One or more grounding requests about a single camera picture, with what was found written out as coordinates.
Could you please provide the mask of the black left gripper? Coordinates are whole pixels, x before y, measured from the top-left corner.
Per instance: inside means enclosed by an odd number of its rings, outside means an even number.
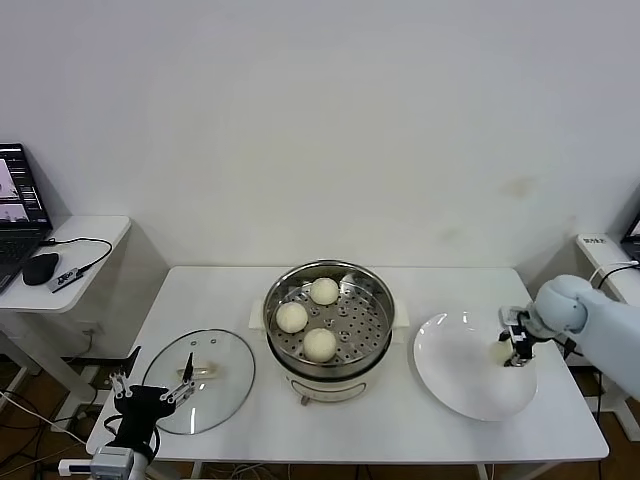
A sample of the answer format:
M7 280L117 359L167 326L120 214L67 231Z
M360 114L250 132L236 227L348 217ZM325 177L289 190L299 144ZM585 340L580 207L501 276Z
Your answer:
M121 365L109 375L114 392L114 406L122 416L114 438L114 445L139 447L148 445L156 423L171 416L176 404L184 402L195 389L193 380L193 353L189 354L181 381L171 389L144 385L130 387L129 376L134 368L141 347L136 346Z

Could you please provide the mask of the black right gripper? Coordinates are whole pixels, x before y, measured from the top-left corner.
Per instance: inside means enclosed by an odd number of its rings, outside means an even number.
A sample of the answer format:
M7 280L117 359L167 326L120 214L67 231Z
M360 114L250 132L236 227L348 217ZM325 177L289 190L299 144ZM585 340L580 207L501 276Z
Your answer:
M534 358L533 344L539 342L539 338L534 333L534 324L528 310L521 310L517 313L517 324L522 333L504 330L498 337L499 342L508 342L511 345L511 354L504 361L504 367L526 366Z

